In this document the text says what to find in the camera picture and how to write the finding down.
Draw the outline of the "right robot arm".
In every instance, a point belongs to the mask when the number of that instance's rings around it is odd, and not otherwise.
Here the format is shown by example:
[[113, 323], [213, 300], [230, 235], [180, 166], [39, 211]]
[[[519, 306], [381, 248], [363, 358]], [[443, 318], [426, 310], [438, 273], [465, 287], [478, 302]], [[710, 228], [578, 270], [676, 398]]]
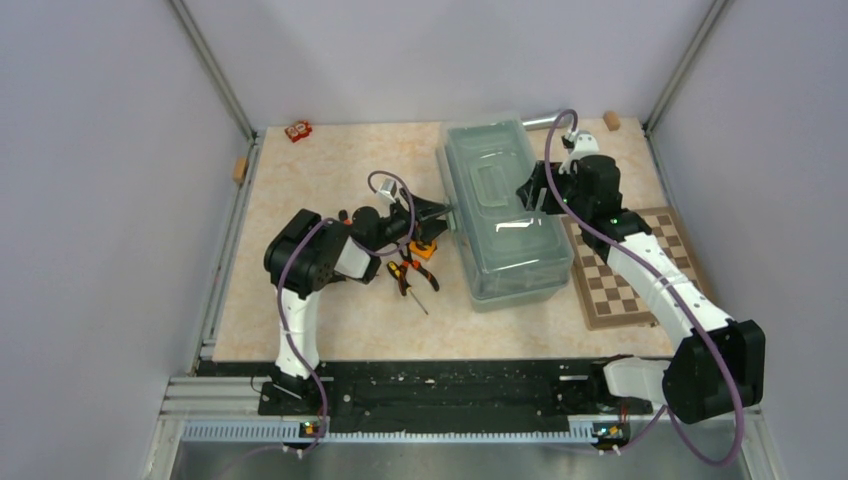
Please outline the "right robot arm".
[[668, 361], [618, 356], [586, 385], [589, 404], [612, 412], [626, 397], [666, 406], [691, 425], [745, 408], [763, 396], [764, 331], [716, 306], [663, 250], [652, 228], [623, 205], [613, 158], [589, 155], [569, 166], [540, 160], [516, 191], [529, 211], [566, 215], [582, 241], [635, 291], [674, 349]]

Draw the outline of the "translucent green plastic toolbox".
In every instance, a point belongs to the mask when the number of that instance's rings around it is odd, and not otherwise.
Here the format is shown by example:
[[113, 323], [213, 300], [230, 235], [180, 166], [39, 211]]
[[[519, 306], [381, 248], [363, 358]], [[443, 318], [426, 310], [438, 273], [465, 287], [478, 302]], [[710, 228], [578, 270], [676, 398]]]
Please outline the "translucent green plastic toolbox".
[[436, 158], [474, 310], [543, 302], [569, 283], [562, 221], [526, 210], [517, 194], [536, 162], [519, 119], [445, 122]]

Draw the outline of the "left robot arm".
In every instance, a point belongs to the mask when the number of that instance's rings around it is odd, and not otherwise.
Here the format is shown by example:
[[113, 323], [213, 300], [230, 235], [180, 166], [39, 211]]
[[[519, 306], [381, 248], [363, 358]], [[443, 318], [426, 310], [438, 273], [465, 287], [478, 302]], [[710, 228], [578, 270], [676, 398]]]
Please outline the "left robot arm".
[[387, 214], [371, 206], [342, 210], [334, 219], [301, 209], [271, 240], [263, 268], [275, 287], [279, 349], [270, 374], [283, 401], [297, 413], [329, 412], [329, 392], [319, 374], [317, 314], [332, 283], [371, 283], [386, 256], [409, 256], [432, 246], [448, 228], [451, 206], [402, 188]]

